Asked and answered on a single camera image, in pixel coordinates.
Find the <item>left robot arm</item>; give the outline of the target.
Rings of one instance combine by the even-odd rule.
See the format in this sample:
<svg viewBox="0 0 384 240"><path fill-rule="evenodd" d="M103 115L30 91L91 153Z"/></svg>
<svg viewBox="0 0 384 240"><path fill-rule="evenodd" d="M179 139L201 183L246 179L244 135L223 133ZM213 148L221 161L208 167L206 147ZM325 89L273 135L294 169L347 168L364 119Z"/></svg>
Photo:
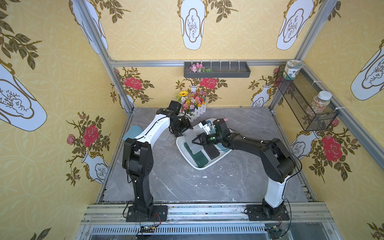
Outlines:
<svg viewBox="0 0 384 240"><path fill-rule="evenodd" d="M150 191L149 175L154 166L152 146L165 130L175 137L191 128L188 117L181 116L182 104L171 101L168 108L157 110L151 123L136 137L124 141L122 167L133 185L135 199L129 208L127 221L134 217L150 220L157 213Z"/></svg>

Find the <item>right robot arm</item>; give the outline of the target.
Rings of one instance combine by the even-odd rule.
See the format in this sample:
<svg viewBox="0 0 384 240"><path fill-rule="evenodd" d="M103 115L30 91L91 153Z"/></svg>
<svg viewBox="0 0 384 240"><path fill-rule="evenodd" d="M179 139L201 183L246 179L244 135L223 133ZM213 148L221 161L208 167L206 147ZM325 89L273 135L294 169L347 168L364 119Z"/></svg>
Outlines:
<svg viewBox="0 0 384 240"><path fill-rule="evenodd" d="M228 128L226 119L213 121L215 133L198 134L192 143L203 147L221 144L233 151L243 151L259 157L269 178L263 205L268 210L277 210L284 205L286 184L296 167L292 154L280 139L258 140Z"/></svg>

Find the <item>dark green pencil case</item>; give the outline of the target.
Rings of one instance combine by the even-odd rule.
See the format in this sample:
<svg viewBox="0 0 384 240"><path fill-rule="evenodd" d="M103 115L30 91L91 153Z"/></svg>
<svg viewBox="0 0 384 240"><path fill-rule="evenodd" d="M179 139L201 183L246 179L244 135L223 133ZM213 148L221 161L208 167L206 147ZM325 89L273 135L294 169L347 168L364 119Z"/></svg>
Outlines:
<svg viewBox="0 0 384 240"><path fill-rule="evenodd" d="M196 154L192 153L192 150L190 149L189 145L187 143L184 143L184 148L186 149L186 156L187 159L196 167L196 168L204 168L208 163L209 160L207 157L203 154L202 151L197 152Z"/></svg>

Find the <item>black pencil case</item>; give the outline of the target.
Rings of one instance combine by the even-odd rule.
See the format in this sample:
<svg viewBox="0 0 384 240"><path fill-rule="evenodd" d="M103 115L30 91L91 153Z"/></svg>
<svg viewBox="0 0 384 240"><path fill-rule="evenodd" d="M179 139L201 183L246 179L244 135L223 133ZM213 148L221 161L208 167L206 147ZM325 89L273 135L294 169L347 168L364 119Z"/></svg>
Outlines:
<svg viewBox="0 0 384 240"><path fill-rule="evenodd" d="M220 156L220 151L214 145L204 146L204 150L211 160Z"/></svg>

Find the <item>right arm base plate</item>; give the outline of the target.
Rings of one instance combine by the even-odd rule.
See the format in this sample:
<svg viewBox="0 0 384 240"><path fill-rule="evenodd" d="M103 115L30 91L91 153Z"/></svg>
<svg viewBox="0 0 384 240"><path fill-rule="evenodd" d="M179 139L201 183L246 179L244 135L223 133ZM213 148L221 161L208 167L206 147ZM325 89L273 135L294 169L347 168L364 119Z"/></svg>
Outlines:
<svg viewBox="0 0 384 240"><path fill-rule="evenodd" d="M246 205L245 213L250 221L289 221L290 214L284 204L277 208L269 205Z"/></svg>

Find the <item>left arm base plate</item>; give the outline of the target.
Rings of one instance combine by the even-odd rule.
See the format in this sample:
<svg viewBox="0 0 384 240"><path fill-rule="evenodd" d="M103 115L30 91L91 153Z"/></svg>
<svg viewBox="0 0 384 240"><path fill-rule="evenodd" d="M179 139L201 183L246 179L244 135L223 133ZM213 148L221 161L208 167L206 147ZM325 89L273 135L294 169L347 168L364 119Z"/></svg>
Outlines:
<svg viewBox="0 0 384 240"><path fill-rule="evenodd" d="M151 206L144 209L139 209L135 206L130 206L126 212L126 222L165 222L168 216L168 207L165 205Z"/></svg>

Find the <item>teal translucent pencil case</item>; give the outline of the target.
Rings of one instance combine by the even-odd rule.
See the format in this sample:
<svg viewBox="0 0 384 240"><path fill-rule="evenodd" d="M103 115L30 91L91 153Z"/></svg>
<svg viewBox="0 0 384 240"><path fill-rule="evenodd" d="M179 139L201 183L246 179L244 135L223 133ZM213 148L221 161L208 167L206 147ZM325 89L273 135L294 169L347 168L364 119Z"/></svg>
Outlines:
<svg viewBox="0 0 384 240"><path fill-rule="evenodd" d="M230 151L229 148L223 146L223 144L219 143L216 145L216 148L218 149L218 151L222 151L222 152L227 152L227 151Z"/></svg>

